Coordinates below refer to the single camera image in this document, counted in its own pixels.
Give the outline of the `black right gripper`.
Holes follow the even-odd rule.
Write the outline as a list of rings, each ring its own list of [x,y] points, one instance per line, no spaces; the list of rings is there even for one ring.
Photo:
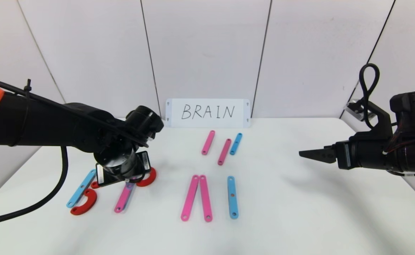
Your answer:
[[[302,158],[328,164],[340,169],[369,168],[387,170],[381,141],[341,141],[322,149],[299,151]]]

